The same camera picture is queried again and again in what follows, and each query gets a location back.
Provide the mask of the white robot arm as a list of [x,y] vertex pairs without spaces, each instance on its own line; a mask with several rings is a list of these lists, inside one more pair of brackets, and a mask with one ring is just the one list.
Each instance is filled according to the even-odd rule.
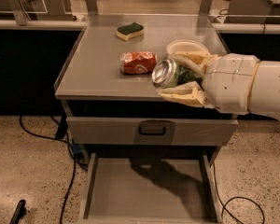
[[254,55],[224,56],[204,51],[178,52],[168,58],[202,81],[159,89],[163,99],[220,113],[262,115],[280,121],[280,62]]

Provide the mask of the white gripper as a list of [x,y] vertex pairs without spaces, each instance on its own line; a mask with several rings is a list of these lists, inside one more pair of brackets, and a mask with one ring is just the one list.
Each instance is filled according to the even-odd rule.
[[192,107],[214,107],[220,113],[248,113],[248,97],[260,60],[254,55],[230,53],[219,57],[208,51],[178,51],[168,55],[203,77],[203,89],[196,81],[173,88],[157,88],[169,102]]

